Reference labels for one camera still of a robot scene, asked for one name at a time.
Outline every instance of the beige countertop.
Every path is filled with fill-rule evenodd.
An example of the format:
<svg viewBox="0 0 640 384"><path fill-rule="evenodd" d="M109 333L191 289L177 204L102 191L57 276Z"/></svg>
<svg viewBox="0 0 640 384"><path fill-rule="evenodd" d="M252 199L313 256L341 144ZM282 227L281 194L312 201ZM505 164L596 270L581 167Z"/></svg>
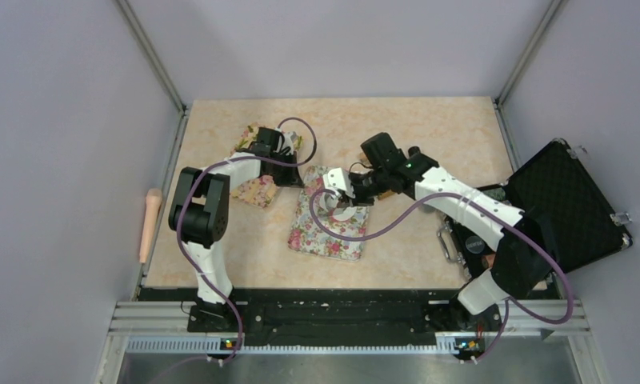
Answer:
<svg viewBox="0 0 640 384"><path fill-rule="evenodd" d="M505 180L509 159L490 98L325 98L238 101L196 101L178 156L170 194L180 169L204 167L229 155L248 124L273 127L286 117L304 118L316 131L318 152L310 164L347 168L360 144L387 132L405 152L410 146L438 160L471 186ZM311 149L310 135L299 154ZM435 232L437 213L413 212L394 230L368 241L362 259L346 262L300 254L287 247L299 189L283 188L263 209L230 200L230 220L224 236L226 269L235 286L256 288L459 288L459 266L443 257ZM367 233L391 223L412 200L397 195L372 208ZM146 286L197 286L195 273L177 248L165 210Z"/></svg>

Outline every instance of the metal clasp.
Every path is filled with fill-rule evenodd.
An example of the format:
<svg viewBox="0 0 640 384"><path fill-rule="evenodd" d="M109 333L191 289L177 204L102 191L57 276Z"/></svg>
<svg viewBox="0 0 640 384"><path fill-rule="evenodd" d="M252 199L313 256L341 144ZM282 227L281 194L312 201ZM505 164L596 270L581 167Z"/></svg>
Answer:
<svg viewBox="0 0 640 384"><path fill-rule="evenodd" d="M582 154L588 156L589 151L584 148L584 146L573 146L571 149L567 150L567 153L570 154L571 158L577 159Z"/></svg>
<svg viewBox="0 0 640 384"><path fill-rule="evenodd" d="M447 244L445 243L445 239L442 238L442 233L443 232L447 232L448 234L452 233L452 228L450 228L450 226L447 225L446 222L443 222L442 226L440 227L440 229L436 233L436 235L438 236L438 241L440 242L440 247L442 248L442 252L445 254L445 258L447 259L448 262L453 262L455 264L456 263L463 263L464 259L460 254L457 254L457 258L456 259L452 259L452 257L450 256L450 251L447 248Z"/></svg>
<svg viewBox="0 0 640 384"><path fill-rule="evenodd" d="M631 216L628 212L617 212L614 214L610 214L610 218L616 226L625 226L626 224L630 224L633 221L631 220Z"/></svg>

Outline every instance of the metal frame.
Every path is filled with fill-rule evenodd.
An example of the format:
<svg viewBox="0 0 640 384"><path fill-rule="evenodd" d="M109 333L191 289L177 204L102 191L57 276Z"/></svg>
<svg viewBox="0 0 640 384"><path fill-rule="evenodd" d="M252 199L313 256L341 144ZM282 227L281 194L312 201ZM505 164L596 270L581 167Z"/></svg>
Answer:
<svg viewBox="0 0 640 384"><path fill-rule="evenodd" d="M440 301L430 301L434 306ZM565 313L565 300L525 300L522 304L545 316L557 317ZM115 384L122 369L126 352L136 354L229 354L220 347L224 339L235 338L234 333L189 333L187 312L193 306L190 302L119 302L113 313L108 339L98 369L96 383ZM486 336L496 336L496 332L486 332ZM456 354L456 338L473 338L473 332L437 332L436 344L431 346L382 346L382 347L308 347L308 346L248 346L245 342L243 354ZM591 333L586 314L579 300L575 301L573 319L567 324L549 326L522 312L515 304L510 304L510 316L503 337L508 338L568 338L573 348L590 346ZM590 381L594 378L596 362L590 356L593 352L585 349L575 356L584 384L605 384Z"/></svg>
<svg viewBox="0 0 640 384"><path fill-rule="evenodd" d="M142 28L134 10L128 0L114 0L126 24L130 28L131 34L139 45L139 49L146 57L156 79L166 92L177 110L182 114L178 124L174 145L170 153L167 168L164 174L162 192L164 196L169 193L174 168L178 160L178 153L181 148L183 135L188 122L188 108L181 100L180 95L166 68L160 61L153 44ZM520 59L511 72L506 84L502 88L499 96L494 100L494 110L498 120L502 137L506 145L506 150L514 170L520 167L522 161L514 146L514 139L511 129L506 122L504 104L512 94L513 89L519 82L522 74L530 64L534 54L541 45L546 32L551 28L553 20L562 11L567 3L566 0L553 0L549 5L542 20L538 24L535 32L528 41ZM161 220L158 220L154 237L157 237ZM139 276L138 287L144 284L145 276L152 260L153 250L151 249L148 262L143 266ZM132 300L136 299L138 289L134 292ZM565 302L563 300L532 300L524 301L529 308L538 313L550 316L559 316L564 312ZM224 351L218 347L222 338L233 338L232 333L207 333L190 334L186 328L189 322L187 311L190 310L189 302L119 302L116 306L111 320L109 333L99 363L96 383L114 384L122 369L122 360L125 352L135 353L214 353L223 354ZM568 338L573 352L574 360L584 384L607 384L605 368L600 359L598 349L590 332L586 314L579 300L576 301L574 318L562 326L548 326L529 315L523 313L510 305L511 316L506 326L505 337L539 337L547 338ZM402 346L402 347L322 347L322 348L301 348L296 346L283 347L250 347L245 345L241 353L256 354L449 354L453 353L454 338L473 337L471 333L465 332L440 332L436 333L439 340L436 346Z"/></svg>
<svg viewBox="0 0 640 384"><path fill-rule="evenodd" d="M176 109L181 113L184 112L186 110L186 104L181 100L181 96L178 94L176 86L172 83L171 78L167 73L167 69L162 64L162 61L160 61L158 53L150 42L141 22L136 17L134 9L127 0L114 0L114 3L118 7L120 15L125 19L125 23L130 28L130 33L134 37L134 40L136 40L136 43L138 43L138 48L150 64L150 68L153 70L160 86L164 89Z"/></svg>

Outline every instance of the floral cloth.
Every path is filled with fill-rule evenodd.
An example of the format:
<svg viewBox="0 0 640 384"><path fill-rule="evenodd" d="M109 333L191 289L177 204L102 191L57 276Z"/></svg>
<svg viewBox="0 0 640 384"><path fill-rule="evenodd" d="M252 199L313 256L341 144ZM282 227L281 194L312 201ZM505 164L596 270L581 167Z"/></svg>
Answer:
<svg viewBox="0 0 640 384"><path fill-rule="evenodd" d="M317 254L328 258L339 258L341 260L357 261L360 259L365 242L345 242L333 238L322 232L315 225L310 216L310 196L324 187L322 176L330 168L326 166L309 166L303 176L304 189L299 195L296 209L296 220L292 224L290 238L287 245L292 250L303 252L304 254ZM343 222L332 217L331 212L327 212L315 203L315 212L320 218L320 222L327 228L345 236L364 236L367 227L367 215L369 209L365 206L357 208L355 214Z"/></svg>
<svg viewBox="0 0 640 384"><path fill-rule="evenodd" d="M248 148L252 141L256 139L258 127L259 125L257 123L249 124L245 132L242 133L242 136L240 136L240 141L235 146L235 148L233 148L230 154L235 153L236 150ZM301 136L293 134L293 142L294 149L299 150L303 143L303 139ZM275 195L278 192L278 188L279 187L276 186L273 182L273 177L265 175L255 180L244 182L238 188L235 188L232 192L230 192L230 196L232 198L242 200L247 204L266 208L272 203Z"/></svg>

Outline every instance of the wooden handle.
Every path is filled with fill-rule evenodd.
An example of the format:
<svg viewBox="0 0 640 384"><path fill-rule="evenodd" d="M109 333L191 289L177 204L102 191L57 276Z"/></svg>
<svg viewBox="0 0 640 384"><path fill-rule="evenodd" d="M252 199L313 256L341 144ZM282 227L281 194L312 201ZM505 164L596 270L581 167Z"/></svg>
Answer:
<svg viewBox="0 0 640 384"><path fill-rule="evenodd" d="M138 260L146 262L150 252L150 243L155 233L155 223L158 222L158 212L162 204L162 191L157 188L148 190L146 195L146 218L143 220L143 232L141 233L141 249L138 252Z"/></svg>

